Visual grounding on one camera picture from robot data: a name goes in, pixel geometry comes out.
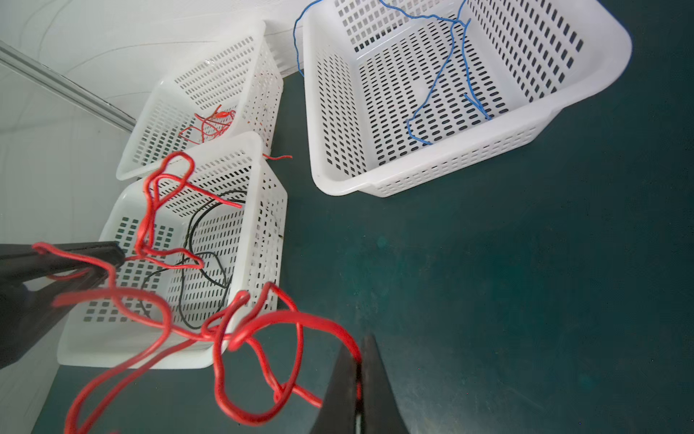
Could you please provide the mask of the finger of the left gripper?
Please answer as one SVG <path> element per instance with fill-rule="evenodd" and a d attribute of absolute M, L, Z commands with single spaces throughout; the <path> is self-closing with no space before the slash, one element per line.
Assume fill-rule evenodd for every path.
<path fill-rule="evenodd" d="M 86 242 L 58 244 L 55 249 L 72 255 L 102 260 L 121 266 L 126 258 L 117 242 Z M 46 248 L 34 249 L 29 244 L 1 245 L 1 283 L 17 283 L 74 269 L 89 267 L 83 260 L 73 260 L 50 253 Z"/>
<path fill-rule="evenodd" d="M 106 278 L 105 271 L 86 269 L 82 276 L 31 291 L 26 280 L 1 276 L 1 368 L 18 362 L 68 314 L 69 307 L 52 306 L 57 296 L 93 289 Z"/>

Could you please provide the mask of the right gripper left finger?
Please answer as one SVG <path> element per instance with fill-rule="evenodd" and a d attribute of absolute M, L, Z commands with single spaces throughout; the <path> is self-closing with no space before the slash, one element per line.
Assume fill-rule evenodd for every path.
<path fill-rule="evenodd" d="M 356 432 L 359 363 L 346 347 L 335 361 L 330 382 L 311 434 Z"/>

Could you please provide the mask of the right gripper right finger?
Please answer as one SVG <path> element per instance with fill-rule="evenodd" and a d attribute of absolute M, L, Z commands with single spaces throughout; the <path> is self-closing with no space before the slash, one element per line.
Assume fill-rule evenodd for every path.
<path fill-rule="evenodd" d="M 360 429 L 366 434 L 408 434 L 374 335 L 365 336 L 361 345 Z"/>

